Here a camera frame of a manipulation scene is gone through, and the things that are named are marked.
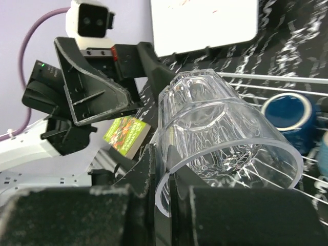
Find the metal wire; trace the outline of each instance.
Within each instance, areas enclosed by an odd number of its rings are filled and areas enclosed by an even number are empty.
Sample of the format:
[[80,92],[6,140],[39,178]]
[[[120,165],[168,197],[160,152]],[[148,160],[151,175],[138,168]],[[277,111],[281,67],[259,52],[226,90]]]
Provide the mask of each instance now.
[[[222,77],[228,77],[228,78],[239,78],[239,79],[259,79],[259,80],[265,80],[265,81],[286,81],[286,82],[294,82],[294,83],[311,83],[311,84],[328,84],[328,79],[316,79],[316,78],[299,78],[299,77],[281,77],[281,76],[268,76],[268,75],[256,75],[256,74],[236,74],[236,73],[219,73]],[[295,92],[295,93],[302,93],[302,94],[307,94],[307,95],[315,95],[315,96],[322,96],[322,97],[328,97],[328,93],[322,93],[322,92],[314,92],[314,91],[302,91],[302,90],[294,90],[294,89],[284,89],[284,88],[275,88],[275,87],[270,87],[270,86],[257,86],[257,85],[247,85],[247,84],[237,84],[234,83],[233,80],[230,83],[231,86],[238,88],[252,88],[252,89],[257,89],[258,92],[260,91],[272,91],[274,93],[282,93],[282,92]],[[250,104],[261,108],[262,104],[269,98],[264,97],[264,96],[259,96],[255,95],[252,93],[242,93],[240,96],[244,99],[249,99],[248,101],[251,101]],[[318,119],[321,121],[328,121],[328,117],[324,116],[318,116]],[[328,131],[327,128],[318,128],[321,131]],[[318,161],[315,159],[315,155],[317,153],[317,150],[311,151],[308,156],[303,156],[305,165],[311,166],[315,165]],[[320,184],[325,185],[324,187],[328,187],[328,182],[325,180],[321,180],[319,178],[313,177],[307,173],[302,174],[302,178],[300,181],[300,188],[294,188],[295,191],[298,191],[309,198],[311,200],[318,201],[322,204],[328,205],[328,201],[325,201],[321,198],[318,198],[314,195],[311,195],[303,190],[302,188],[302,179],[303,178],[309,178],[312,179],[314,182],[319,182]],[[324,220],[320,220],[321,223],[325,226],[328,227],[328,223]]]

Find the marble surface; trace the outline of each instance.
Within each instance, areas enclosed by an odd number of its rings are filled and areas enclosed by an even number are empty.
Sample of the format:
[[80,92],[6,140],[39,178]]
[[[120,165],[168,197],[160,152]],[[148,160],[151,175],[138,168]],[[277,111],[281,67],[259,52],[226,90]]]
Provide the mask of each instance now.
[[[199,51],[186,56],[163,57],[161,61],[175,72],[212,68],[217,72],[260,74],[288,77],[321,78],[323,83],[228,78],[245,100],[261,105],[281,91],[310,92],[311,97],[328,113],[328,0],[262,0],[259,8],[259,32],[251,42],[215,49],[211,56]],[[261,88],[248,88],[245,85]],[[158,113],[148,84],[141,92],[145,107],[137,117],[157,128]],[[315,158],[316,150],[308,158]],[[320,217],[328,223],[328,185],[307,175],[324,180],[313,161],[304,159],[305,176],[297,187],[312,195]]]

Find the wire rack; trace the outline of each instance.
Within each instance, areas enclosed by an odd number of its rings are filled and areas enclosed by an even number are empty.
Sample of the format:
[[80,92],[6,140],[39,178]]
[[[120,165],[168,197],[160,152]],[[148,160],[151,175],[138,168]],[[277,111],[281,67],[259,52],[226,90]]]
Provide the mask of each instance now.
[[[328,98],[328,93],[313,91],[312,89],[315,87],[314,85],[316,85],[317,89],[319,88],[318,85],[326,85],[326,90],[328,91],[328,79],[236,73],[219,74],[227,81],[230,81],[230,85],[239,92],[243,99],[259,109],[271,96],[287,91],[315,97],[315,99],[317,99],[317,104],[323,99]],[[323,114],[322,116],[318,116],[318,120],[322,122],[322,124],[319,124],[320,126],[326,126],[328,123],[328,117],[323,116]],[[318,129],[321,135],[328,130],[325,127]],[[299,184],[294,188],[294,190],[301,192],[312,200],[313,206],[318,211],[320,221],[328,228],[328,178],[321,176],[316,166],[316,155],[319,150],[319,145],[320,141],[317,141],[316,146],[309,152],[309,154],[307,156],[303,156],[304,172]]]

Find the white wall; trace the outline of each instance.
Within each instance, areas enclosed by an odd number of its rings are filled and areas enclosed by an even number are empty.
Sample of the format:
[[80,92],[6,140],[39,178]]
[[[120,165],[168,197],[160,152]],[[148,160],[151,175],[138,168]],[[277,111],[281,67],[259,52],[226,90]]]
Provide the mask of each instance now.
[[[116,13],[114,29],[108,36],[118,44],[137,44],[152,41],[149,0],[101,0]],[[33,23],[46,12],[69,7],[70,0],[1,0],[0,1],[0,135],[9,128],[17,129],[25,117],[26,108],[21,103],[23,91],[18,82],[17,57],[22,40]],[[28,44],[24,59],[25,79],[28,79],[36,59],[58,66],[53,41],[66,36],[65,15],[55,16],[44,22]],[[33,111],[34,122],[44,115]],[[78,174],[83,172],[99,147],[110,122],[96,124],[98,133],[92,134],[91,144],[75,154],[44,159],[13,169],[12,171],[38,174]]]

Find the clear cup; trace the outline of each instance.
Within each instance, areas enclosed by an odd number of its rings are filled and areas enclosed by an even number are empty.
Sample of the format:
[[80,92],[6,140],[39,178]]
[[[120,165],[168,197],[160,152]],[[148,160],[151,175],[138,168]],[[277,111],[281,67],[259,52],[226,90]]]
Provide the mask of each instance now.
[[168,217],[167,181],[184,165],[212,187],[293,188],[301,177],[301,154],[212,69],[179,73],[158,110],[155,199]]

